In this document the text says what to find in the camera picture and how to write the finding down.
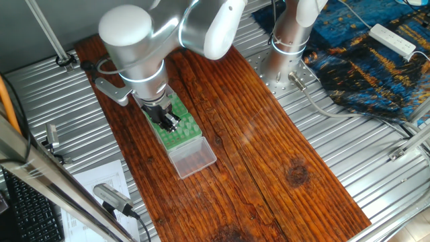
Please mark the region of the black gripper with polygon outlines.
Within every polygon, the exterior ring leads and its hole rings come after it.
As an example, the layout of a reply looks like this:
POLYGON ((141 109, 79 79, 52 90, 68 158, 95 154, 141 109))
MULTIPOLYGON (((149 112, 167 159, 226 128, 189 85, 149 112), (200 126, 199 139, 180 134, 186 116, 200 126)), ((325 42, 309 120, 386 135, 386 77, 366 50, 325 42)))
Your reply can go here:
POLYGON ((150 121, 161 130, 174 132, 181 118, 173 113, 167 113, 167 102, 143 102, 142 110, 149 115, 150 121))

